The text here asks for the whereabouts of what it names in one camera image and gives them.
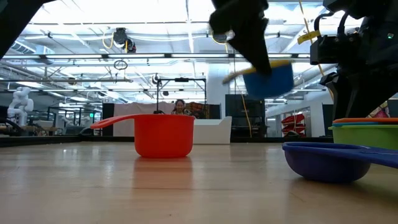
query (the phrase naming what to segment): yellow cable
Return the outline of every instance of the yellow cable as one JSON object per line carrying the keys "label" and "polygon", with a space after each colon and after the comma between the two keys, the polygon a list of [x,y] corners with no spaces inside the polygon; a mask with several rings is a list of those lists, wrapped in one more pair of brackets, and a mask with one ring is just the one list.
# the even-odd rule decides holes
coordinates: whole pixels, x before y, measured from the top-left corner
{"label": "yellow cable", "polygon": [[[298,0],[298,3],[300,4],[301,13],[303,14],[305,28],[307,28],[307,33],[309,34],[310,33],[310,28],[309,28],[308,22],[307,22],[307,20],[305,18],[304,9],[303,9],[303,2],[302,2],[302,0]],[[323,69],[322,69],[320,64],[318,64],[318,68],[319,68],[319,71],[321,72],[322,76],[325,76],[325,73],[323,72]],[[331,90],[329,88],[328,88],[328,90],[329,90],[331,99],[333,100],[333,93],[331,92]]]}
{"label": "yellow cable", "polygon": [[102,37],[102,44],[103,44],[104,47],[106,47],[107,49],[111,49],[111,48],[113,47],[113,36],[114,36],[114,32],[112,33],[111,46],[108,47],[108,46],[105,44],[105,32],[104,32],[104,36]]}
{"label": "yellow cable", "polygon": [[[228,54],[228,46],[226,43],[219,43],[217,42],[214,37],[213,37],[213,32],[211,33],[211,38],[213,39],[213,41],[216,44],[221,44],[225,46],[225,51]],[[251,124],[250,124],[250,119],[249,119],[249,115],[248,115],[248,111],[246,109],[246,102],[244,101],[244,97],[243,97],[243,92],[239,89],[239,87],[236,85],[236,88],[238,88],[238,90],[241,92],[241,96],[242,96],[242,103],[243,103],[243,108],[244,108],[244,113],[246,114],[246,119],[248,121],[248,125],[249,125],[249,132],[250,132],[250,138],[252,138],[252,131],[251,131]]]}

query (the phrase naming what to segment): person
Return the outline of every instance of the person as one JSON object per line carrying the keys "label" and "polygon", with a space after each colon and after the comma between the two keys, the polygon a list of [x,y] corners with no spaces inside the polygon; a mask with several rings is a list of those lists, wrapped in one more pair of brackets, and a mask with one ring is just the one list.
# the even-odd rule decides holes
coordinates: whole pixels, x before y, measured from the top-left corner
{"label": "person", "polygon": [[175,101],[175,106],[174,106],[174,110],[172,111],[172,114],[192,116],[191,111],[185,109],[185,101],[183,101],[183,100]]}

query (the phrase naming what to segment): wooden floor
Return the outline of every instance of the wooden floor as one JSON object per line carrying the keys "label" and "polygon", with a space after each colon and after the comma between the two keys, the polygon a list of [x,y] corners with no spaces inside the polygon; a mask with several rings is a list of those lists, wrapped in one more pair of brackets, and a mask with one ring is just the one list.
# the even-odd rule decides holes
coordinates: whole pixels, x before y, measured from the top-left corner
{"label": "wooden floor", "polygon": [[172,160],[132,145],[0,149],[0,223],[398,223],[395,169],[329,185],[292,172],[280,144],[195,146]]}

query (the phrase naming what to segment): red measuring cup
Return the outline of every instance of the red measuring cup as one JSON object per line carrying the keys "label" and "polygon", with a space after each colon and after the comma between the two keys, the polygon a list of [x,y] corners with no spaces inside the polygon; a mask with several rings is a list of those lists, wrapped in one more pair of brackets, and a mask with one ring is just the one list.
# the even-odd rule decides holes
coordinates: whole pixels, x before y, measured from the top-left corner
{"label": "red measuring cup", "polygon": [[192,150],[193,116],[132,114],[107,118],[92,124],[90,128],[105,128],[127,119],[134,119],[134,144],[142,157],[185,157]]}

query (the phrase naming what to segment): measuring cup handle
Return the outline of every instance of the measuring cup handle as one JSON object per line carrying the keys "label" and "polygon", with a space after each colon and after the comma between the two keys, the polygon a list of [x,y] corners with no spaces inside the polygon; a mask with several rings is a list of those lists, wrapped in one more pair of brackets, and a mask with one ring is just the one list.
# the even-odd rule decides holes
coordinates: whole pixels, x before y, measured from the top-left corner
{"label": "measuring cup handle", "polygon": [[112,125],[114,123],[117,123],[119,121],[124,121],[126,119],[133,119],[136,117],[136,114],[131,114],[131,115],[123,115],[123,116],[116,116],[112,118],[106,118],[102,121],[95,122],[90,126],[91,129],[98,129],[98,128],[105,128],[108,127],[109,125]]}

